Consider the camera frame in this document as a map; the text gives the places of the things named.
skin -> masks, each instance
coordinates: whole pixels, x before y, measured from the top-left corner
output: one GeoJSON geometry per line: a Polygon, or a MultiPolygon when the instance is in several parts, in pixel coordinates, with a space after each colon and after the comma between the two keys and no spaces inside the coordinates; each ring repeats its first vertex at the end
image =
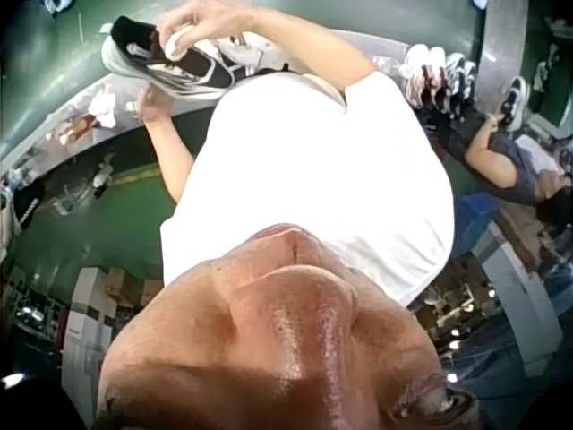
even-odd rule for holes
{"type": "Polygon", "coordinates": [[[417,320],[291,225],[163,289],[108,351],[99,395],[116,423],[173,429],[373,429],[445,400],[417,320]]]}
{"type": "MultiPolygon", "coordinates": [[[[503,119],[497,113],[490,116],[475,136],[466,152],[466,162],[499,188],[511,188],[517,182],[517,169],[503,154],[488,148],[494,127],[503,119]]],[[[558,172],[544,170],[535,182],[535,198],[542,202],[552,198],[561,188],[571,186],[571,180],[558,172]]]]}

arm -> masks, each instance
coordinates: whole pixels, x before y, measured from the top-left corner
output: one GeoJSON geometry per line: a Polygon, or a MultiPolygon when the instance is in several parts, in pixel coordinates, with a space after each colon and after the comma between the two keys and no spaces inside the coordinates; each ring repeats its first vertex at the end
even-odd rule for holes
{"type": "Polygon", "coordinates": [[[510,188],[517,182],[517,170],[505,155],[489,150],[490,138],[497,119],[490,116],[475,135],[465,158],[467,164],[499,188],[510,188]]]}
{"type": "Polygon", "coordinates": [[[176,52],[200,40],[251,31],[285,49],[339,90],[361,81],[375,70],[358,49],[319,25],[270,9],[214,0],[189,2],[169,13],[158,25],[161,46],[165,48],[176,30],[190,24],[194,27],[177,40],[176,52]]]}
{"type": "Polygon", "coordinates": [[[146,124],[151,144],[158,156],[159,168],[167,191],[177,203],[181,200],[187,177],[193,167],[193,156],[181,141],[171,119],[146,124]]]}
{"type": "Polygon", "coordinates": [[[374,72],[355,47],[309,21],[270,9],[255,9],[251,31],[282,47],[309,69],[344,90],[374,72]]]}
{"type": "Polygon", "coordinates": [[[187,177],[193,167],[193,156],[179,137],[171,121],[173,100],[163,91],[150,85],[137,101],[137,112],[147,129],[167,191],[179,202],[187,177]]]}

white t-shirt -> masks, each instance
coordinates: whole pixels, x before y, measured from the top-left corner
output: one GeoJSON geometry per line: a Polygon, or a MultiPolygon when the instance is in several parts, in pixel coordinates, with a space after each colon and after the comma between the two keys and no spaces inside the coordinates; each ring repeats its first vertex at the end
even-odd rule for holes
{"type": "Polygon", "coordinates": [[[373,73],[345,94],[346,106],[326,82],[293,73],[228,92],[161,227],[165,285],[292,223],[402,305],[428,286],[454,236],[446,172],[390,78],[373,73]]]}
{"type": "Polygon", "coordinates": [[[531,153],[531,160],[536,173],[542,170],[550,170],[563,174],[563,169],[553,157],[551,157],[543,148],[527,134],[522,134],[516,139],[516,145],[524,151],[531,153]]]}

cardboard box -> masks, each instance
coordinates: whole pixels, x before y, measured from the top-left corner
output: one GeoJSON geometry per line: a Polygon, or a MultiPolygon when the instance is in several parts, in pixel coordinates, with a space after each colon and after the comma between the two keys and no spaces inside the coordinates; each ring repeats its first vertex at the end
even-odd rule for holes
{"type": "Polygon", "coordinates": [[[153,297],[163,289],[163,281],[159,279],[146,279],[143,282],[143,294],[141,294],[141,306],[147,306],[153,297]]]}
{"type": "Polygon", "coordinates": [[[138,307],[141,301],[141,281],[138,283],[123,269],[112,267],[107,273],[106,294],[121,306],[138,307]]]}
{"type": "Polygon", "coordinates": [[[106,279],[106,294],[118,301],[122,295],[124,280],[125,271],[123,269],[110,268],[106,279]]]}

person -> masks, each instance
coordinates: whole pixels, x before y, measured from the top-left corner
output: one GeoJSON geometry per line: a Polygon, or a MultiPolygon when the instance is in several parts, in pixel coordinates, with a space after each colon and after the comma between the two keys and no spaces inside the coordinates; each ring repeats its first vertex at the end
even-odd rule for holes
{"type": "Polygon", "coordinates": [[[197,159],[172,100],[141,94],[177,207],[161,227],[166,287],[107,352],[96,428],[481,428],[405,308],[443,268],[454,225],[398,86],[294,16],[192,2],[158,25],[161,46],[189,23],[177,49],[250,31],[320,79],[239,83],[197,159]]]}
{"type": "Polygon", "coordinates": [[[464,121],[435,113],[421,121],[435,127],[433,140],[481,178],[490,193],[535,207],[537,218],[557,232],[571,225],[571,178],[532,138],[513,140],[504,133],[507,121],[501,108],[485,115],[468,107],[464,121]]]}

